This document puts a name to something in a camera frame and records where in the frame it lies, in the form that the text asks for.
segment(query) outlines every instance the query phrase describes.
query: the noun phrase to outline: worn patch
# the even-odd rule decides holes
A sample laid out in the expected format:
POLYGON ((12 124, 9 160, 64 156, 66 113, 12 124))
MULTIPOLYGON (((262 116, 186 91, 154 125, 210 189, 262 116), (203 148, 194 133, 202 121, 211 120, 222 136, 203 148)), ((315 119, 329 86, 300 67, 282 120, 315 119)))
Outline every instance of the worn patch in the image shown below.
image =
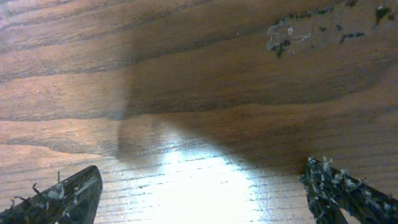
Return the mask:
POLYGON ((385 4, 378 6, 369 1, 347 1, 323 9, 290 13, 268 29, 270 38, 266 48, 281 57, 284 53, 294 55, 330 44, 348 44, 377 32, 384 21, 390 23, 384 26, 386 29, 397 29, 397 24, 394 24, 396 9, 393 9, 396 3, 385 1, 385 4))

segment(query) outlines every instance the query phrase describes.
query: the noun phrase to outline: debris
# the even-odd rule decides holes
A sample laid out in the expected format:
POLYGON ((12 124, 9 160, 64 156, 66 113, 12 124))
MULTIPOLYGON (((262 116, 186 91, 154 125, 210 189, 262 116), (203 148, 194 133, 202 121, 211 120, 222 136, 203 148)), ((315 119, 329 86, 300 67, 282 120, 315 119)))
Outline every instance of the debris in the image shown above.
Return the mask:
POLYGON ((357 32, 355 34, 344 34, 341 37, 341 40, 340 40, 339 44, 342 44, 346 38, 352 39, 352 38, 362 37, 364 35, 365 35, 365 33, 363 33, 363 32, 357 32))
POLYGON ((354 7, 357 2, 358 2, 358 0, 350 0, 350 1, 346 2, 346 6, 354 7))
POLYGON ((292 35, 293 34, 293 27, 289 27, 288 29, 287 29, 287 35, 292 35))
POLYGON ((379 25, 380 20, 387 15, 391 11, 390 8, 385 8, 383 6, 379 6, 378 9, 376 10, 376 25, 379 25))
POLYGON ((326 27, 320 27, 320 26, 318 26, 318 27, 319 27, 319 30, 320 30, 321 32, 326 31, 326 27))

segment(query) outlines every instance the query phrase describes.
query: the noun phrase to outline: dark metal prong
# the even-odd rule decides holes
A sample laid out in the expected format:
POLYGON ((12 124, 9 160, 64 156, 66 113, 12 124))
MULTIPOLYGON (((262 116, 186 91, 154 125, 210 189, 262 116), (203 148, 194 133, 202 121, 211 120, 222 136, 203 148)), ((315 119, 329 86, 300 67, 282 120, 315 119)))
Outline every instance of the dark metal prong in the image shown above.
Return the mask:
POLYGON ((40 195, 39 190, 37 190, 37 189, 35 188, 36 184, 37 184, 37 183, 35 183, 35 184, 32 186, 32 189, 33 189, 38 195, 40 195))

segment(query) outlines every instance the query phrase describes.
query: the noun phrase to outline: wooden surface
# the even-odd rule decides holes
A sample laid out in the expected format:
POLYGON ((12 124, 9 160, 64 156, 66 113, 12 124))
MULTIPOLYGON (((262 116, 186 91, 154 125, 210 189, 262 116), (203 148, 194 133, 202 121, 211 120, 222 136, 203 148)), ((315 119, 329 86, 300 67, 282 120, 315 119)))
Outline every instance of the wooden surface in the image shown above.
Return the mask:
POLYGON ((397 3, 340 2, 0 0, 0 209, 97 165, 96 223, 313 223, 309 156, 397 195, 397 3))

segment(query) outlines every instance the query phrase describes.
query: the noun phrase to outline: dark object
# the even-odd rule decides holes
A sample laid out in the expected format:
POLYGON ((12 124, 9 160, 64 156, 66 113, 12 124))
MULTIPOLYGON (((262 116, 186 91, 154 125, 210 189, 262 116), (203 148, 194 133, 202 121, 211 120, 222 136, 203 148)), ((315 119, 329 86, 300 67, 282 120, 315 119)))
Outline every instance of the dark object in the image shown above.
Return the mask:
POLYGON ((32 198, 0 213, 0 223, 87 224, 93 223, 102 193, 102 178, 96 166, 89 166, 32 198))
POLYGON ((319 30, 320 30, 321 32, 326 31, 326 27, 320 27, 320 26, 318 26, 318 27, 319 27, 319 30))
POLYGON ((376 25, 379 25, 380 20, 387 15, 391 10, 390 8, 380 7, 376 10, 376 25))
POLYGON ((346 38, 357 38, 357 37, 362 37, 364 35, 365 35, 365 33, 362 33, 362 32, 357 32, 355 34, 344 34, 341 37, 339 44, 342 44, 346 38))
POLYGON ((398 201, 348 176, 330 162, 310 158, 300 176, 318 224, 347 223, 340 208, 361 223, 398 223, 398 201))
POLYGON ((346 2, 345 6, 354 7, 358 0, 350 0, 346 2))

